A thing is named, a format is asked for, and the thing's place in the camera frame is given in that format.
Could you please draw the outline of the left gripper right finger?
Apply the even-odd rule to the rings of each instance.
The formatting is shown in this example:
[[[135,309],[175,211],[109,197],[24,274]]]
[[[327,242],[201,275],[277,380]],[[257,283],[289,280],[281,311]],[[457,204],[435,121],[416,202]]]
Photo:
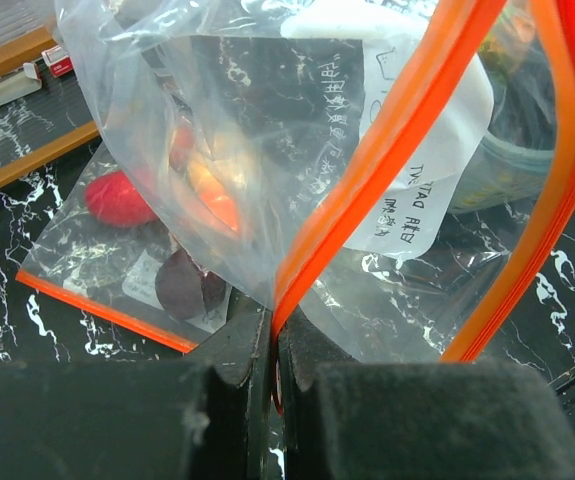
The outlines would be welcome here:
[[[573,430],[530,368],[361,363],[301,313],[276,353],[289,479],[575,479]]]

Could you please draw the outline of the orange fruit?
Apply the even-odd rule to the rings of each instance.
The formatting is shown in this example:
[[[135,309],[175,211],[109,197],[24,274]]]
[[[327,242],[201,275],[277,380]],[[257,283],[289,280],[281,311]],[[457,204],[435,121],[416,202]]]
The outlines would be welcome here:
[[[194,146],[189,124],[176,128],[171,141],[169,165],[188,175],[191,187],[209,212],[232,233],[239,231],[239,213],[225,186],[210,172],[204,156]]]

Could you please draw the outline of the red bell pepper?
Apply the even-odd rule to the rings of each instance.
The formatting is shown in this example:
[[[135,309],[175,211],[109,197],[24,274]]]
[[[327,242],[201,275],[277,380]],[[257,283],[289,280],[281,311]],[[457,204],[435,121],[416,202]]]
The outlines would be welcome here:
[[[129,228],[158,219],[122,171],[105,174],[89,183],[84,200],[91,215],[106,225]]]

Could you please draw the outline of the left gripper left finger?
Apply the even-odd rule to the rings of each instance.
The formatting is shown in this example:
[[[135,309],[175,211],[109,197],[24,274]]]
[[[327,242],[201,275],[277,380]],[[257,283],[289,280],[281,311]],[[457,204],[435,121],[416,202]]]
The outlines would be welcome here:
[[[187,355],[0,366],[0,479],[263,479],[271,313],[243,297]]]

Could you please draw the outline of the dark red apple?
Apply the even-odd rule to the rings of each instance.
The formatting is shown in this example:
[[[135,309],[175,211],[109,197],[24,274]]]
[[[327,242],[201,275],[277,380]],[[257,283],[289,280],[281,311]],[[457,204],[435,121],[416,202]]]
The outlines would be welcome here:
[[[179,248],[160,267],[155,293],[160,305],[173,318],[188,321],[214,310],[225,299],[227,285],[204,270]]]

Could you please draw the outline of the clear orange-zip bag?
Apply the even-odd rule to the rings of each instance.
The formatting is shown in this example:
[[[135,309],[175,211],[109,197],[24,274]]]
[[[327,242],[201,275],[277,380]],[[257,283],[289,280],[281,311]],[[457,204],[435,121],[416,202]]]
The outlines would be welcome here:
[[[101,223],[88,211],[85,189],[119,171],[100,146],[63,205],[34,242],[16,276],[21,283],[150,338],[188,352],[226,322],[231,293],[214,310],[179,321],[160,305],[155,278],[179,248],[158,219],[136,227]]]

